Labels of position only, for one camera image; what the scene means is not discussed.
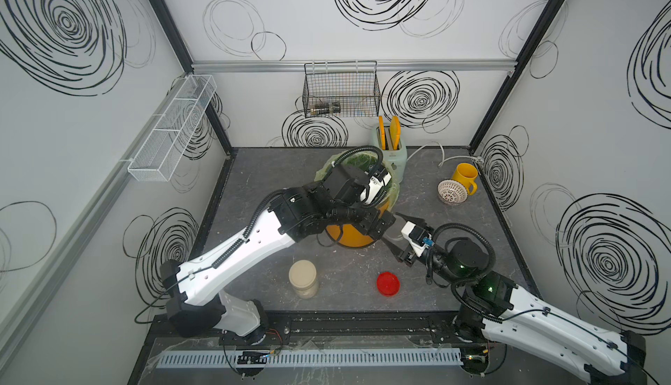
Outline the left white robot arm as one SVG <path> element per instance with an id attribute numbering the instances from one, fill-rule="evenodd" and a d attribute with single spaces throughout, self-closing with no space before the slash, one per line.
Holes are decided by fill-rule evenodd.
<path id="1" fill-rule="evenodd" d="M 236 235 L 190 261 L 161 265 L 167 322 L 184 338 L 221 329 L 261 340 L 267 321 L 260 302 L 238 299 L 225 287 L 265 258 L 330 226 L 350 225 L 372 241 L 381 239 L 395 222 L 379 206 L 390 184 L 383 151 L 365 145 L 337 156 L 321 180 L 268 194 Z"/>

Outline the red jar lid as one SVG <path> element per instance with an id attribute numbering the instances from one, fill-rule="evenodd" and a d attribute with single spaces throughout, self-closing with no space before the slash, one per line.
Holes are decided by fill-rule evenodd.
<path id="1" fill-rule="evenodd" d="M 378 292 L 384 297 L 392 297 L 399 292 L 400 281 L 395 274 L 386 271 L 378 275 L 376 287 Z"/>

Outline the yellow trash bin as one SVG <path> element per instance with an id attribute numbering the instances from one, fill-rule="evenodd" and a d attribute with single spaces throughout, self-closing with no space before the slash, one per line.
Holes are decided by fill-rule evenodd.
<path id="1" fill-rule="evenodd" d="M 337 243 L 346 248 L 364 248 L 374 244 L 374 240 L 361 234 L 352 225 L 346 224 L 342 227 L 339 225 L 330 225 L 326 228 L 326 233 L 331 240 L 337 240 Z"/>

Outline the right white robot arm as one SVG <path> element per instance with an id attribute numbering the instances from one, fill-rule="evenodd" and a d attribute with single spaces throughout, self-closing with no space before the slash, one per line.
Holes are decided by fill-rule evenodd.
<path id="1" fill-rule="evenodd" d="M 580 320 L 496 272 L 483 234 L 459 222 L 433 228 L 421 218 L 385 211 L 378 234 L 402 263 L 421 263 L 425 280 L 460 304 L 454 332 L 462 341 L 494 341 L 550 362 L 588 384 L 657 383 L 646 369 L 647 343 Z"/>

